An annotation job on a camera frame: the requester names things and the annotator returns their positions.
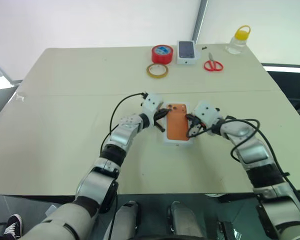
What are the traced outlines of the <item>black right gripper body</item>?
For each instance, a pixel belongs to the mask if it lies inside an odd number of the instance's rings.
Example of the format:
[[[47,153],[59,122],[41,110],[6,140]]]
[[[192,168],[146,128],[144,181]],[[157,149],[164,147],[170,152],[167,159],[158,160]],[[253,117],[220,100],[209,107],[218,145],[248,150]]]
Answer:
[[[189,114],[189,135],[194,136],[198,134],[200,130],[205,130],[205,124],[195,115],[192,113]]]

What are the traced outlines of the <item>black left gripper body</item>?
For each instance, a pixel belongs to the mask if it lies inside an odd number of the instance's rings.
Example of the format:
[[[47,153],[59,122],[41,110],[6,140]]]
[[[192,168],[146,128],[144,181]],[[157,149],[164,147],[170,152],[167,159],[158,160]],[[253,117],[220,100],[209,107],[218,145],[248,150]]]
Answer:
[[[157,120],[163,118],[163,109],[154,109],[149,111],[149,125],[153,126]]]

